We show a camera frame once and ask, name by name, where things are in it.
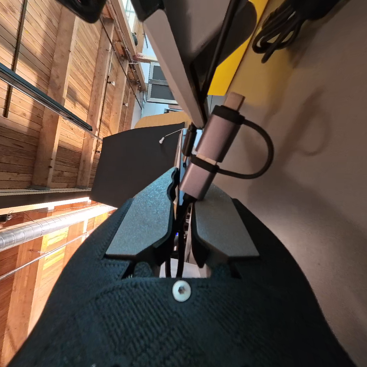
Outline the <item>black board with wooden rim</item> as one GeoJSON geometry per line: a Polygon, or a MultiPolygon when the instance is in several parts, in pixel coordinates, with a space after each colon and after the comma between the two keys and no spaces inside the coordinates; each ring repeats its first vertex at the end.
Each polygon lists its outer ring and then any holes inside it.
{"type": "Polygon", "coordinates": [[[169,112],[105,137],[89,199],[119,208],[173,168],[181,130],[190,123],[185,112],[169,112]]]}

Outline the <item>grey partition panel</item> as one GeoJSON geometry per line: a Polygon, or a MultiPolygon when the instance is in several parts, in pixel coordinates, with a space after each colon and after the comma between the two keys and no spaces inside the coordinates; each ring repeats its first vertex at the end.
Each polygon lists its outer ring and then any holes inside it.
{"type": "Polygon", "coordinates": [[[151,62],[146,102],[178,105],[158,62],[151,62]]]}

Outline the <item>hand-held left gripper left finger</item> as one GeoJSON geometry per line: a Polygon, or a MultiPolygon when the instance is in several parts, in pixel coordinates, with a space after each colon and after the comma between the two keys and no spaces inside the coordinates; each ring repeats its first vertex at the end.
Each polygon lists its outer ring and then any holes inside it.
{"type": "Polygon", "coordinates": [[[174,232],[174,199],[179,170],[172,167],[132,200],[105,255],[168,257],[174,232]]]}

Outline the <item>black ceiling light track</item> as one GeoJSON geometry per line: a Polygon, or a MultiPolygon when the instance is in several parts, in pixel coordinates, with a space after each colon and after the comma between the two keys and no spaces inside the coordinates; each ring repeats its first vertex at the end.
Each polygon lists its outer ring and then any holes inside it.
{"type": "Polygon", "coordinates": [[[2,63],[0,64],[0,79],[8,85],[17,89],[18,91],[22,92],[23,94],[27,95],[31,99],[35,100],[36,102],[42,104],[44,107],[61,116],[65,120],[71,122],[75,126],[78,126],[80,129],[91,135],[93,139],[102,141],[102,138],[93,134],[92,126],[87,124],[74,113],[66,109],[54,99],[50,98],[48,95],[43,93],[41,90],[30,84],[19,75],[17,75],[15,72],[13,72],[2,63]]]}

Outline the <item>yellow plastic bin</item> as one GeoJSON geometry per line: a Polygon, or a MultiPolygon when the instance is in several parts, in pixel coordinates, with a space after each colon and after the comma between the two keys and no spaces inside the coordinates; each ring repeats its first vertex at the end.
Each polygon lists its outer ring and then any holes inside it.
{"type": "Polygon", "coordinates": [[[224,96],[227,93],[232,80],[236,75],[236,71],[241,63],[241,60],[249,48],[250,41],[255,35],[255,31],[257,30],[264,15],[264,11],[266,10],[269,3],[268,0],[252,0],[251,2],[255,6],[255,10],[257,12],[255,29],[246,41],[244,41],[238,48],[236,48],[235,51],[233,51],[223,62],[217,66],[209,87],[208,95],[224,96]]]}

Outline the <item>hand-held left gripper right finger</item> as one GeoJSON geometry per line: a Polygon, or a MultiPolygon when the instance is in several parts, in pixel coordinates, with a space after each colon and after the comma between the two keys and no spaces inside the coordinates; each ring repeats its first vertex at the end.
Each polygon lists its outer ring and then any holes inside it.
{"type": "Polygon", "coordinates": [[[194,203],[191,236],[192,254],[200,268],[259,257],[232,198],[214,184],[203,200],[194,203]]]}

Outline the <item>silver ventilation duct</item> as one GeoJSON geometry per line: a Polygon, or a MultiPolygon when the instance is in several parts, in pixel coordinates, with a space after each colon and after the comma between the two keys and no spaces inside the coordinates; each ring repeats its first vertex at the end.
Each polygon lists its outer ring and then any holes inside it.
{"type": "Polygon", "coordinates": [[[113,206],[99,204],[86,209],[79,209],[47,218],[36,219],[34,221],[1,229],[0,251],[8,250],[25,242],[32,241],[113,210],[116,210],[113,206]]]}

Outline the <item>silver laptop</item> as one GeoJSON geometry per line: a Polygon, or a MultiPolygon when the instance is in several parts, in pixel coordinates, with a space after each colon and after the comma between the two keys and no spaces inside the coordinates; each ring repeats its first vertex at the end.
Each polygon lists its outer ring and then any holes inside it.
{"type": "Polygon", "coordinates": [[[252,1],[131,1],[177,103],[197,128],[216,67],[255,30],[252,1]]]}

